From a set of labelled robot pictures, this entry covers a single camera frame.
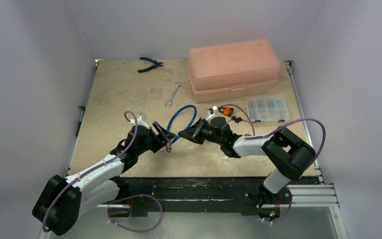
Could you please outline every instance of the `blue-handled pliers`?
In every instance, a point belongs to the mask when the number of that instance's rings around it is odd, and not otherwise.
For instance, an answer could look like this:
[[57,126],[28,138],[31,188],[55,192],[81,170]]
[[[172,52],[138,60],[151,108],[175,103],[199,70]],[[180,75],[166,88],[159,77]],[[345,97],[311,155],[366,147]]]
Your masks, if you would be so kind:
[[144,61],[150,61],[151,63],[153,63],[152,66],[146,68],[146,69],[142,69],[142,70],[138,70],[138,73],[143,73],[143,72],[147,72],[147,71],[150,71],[151,69],[156,69],[158,66],[163,66],[163,62],[157,62],[156,60],[153,60],[153,59],[150,59],[150,58],[147,58],[147,57],[140,57],[140,60],[144,60]]

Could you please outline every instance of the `wrench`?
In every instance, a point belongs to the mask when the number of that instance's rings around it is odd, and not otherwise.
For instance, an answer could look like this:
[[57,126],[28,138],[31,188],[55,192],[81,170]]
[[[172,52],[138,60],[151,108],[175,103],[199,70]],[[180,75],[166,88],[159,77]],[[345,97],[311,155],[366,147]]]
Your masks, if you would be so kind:
[[182,82],[177,82],[177,83],[176,83],[176,85],[175,85],[175,89],[174,89],[174,91],[172,92],[171,97],[168,99],[168,101],[165,102],[165,106],[166,106],[166,107],[167,107],[167,106],[169,106],[169,107],[172,106],[172,100],[173,100],[175,94],[177,93],[178,88],[179,88],[181,85],[182,85]]

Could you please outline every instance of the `toolbox lid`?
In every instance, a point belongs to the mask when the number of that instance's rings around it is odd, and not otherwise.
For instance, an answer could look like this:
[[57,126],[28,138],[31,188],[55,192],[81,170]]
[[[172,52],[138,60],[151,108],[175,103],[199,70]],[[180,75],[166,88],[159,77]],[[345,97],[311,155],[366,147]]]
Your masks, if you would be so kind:
[[190,50],[195,91],[243,90],[276,81],[280,62],[267,39]]

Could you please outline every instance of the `white wall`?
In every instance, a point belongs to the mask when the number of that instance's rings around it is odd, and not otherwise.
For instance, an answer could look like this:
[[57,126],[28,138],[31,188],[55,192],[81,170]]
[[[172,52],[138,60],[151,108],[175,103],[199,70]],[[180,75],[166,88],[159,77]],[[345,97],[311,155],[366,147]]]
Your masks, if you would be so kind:
[[63,0],[0,0],[0,238],[36,238],[31,211],[64,175],[94,75]]
[[268,38],[301,47],[326,0],[66,0],[97,59],[187,58],[193,47]]
[[327,1],[294,66],[349,237],[382,238],[382,1]]

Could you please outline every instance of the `workbench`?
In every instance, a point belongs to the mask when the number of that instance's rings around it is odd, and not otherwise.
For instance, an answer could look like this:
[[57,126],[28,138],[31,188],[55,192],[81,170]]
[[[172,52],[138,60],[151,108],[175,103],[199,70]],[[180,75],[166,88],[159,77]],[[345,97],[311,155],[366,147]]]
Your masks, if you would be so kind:
[[[102,160],[119,141],[125,139],[133,125],[124,118],[125,111],[132,111],[137,116],[147,115],[150,125],[157,121],[167,127],[172,115],[185,105],[195,105],[197,118],[207,118],[207,109],[222,104],[237,104],[246,110],[245,97],[228,100],[195,103],[188,76],[186,60],[160,60],[163,67],[149,72],[138,73],[147,68],[149,62],[140,60],[100,60],[86,106],[80,134],[71,163],[69,174],[78,173]],[[172,106],[166,107],[175,82],[182,82]],[[300,118],[294,90],[286,71],[282,66],[276,84],[261,97],[285,97],[290,120]],[[178,133],[184,129],[193,115],[192,109],[186,109],[175,119],[171,131]],[[244,114],[235,109],[234,115],[246,119]],[[234,133],[251,133],[248,122],[240,122],[233,128]],[[266,134],[283,123],[255,123],[256,134]],[[288,127],[296,135],[306,140],[301,122]],[[138,158],[138,163],[126,171],[123,176],[130,177],[238,177],[267,176],[274,165],[266,156],[248,156],[229,158],[220,150],[220,146],[206,141],[203,145],[179,139],[172,145],[172,152],[162,148],[157,153],[145,152]],[[303,174],[314,176],[311,165]]]

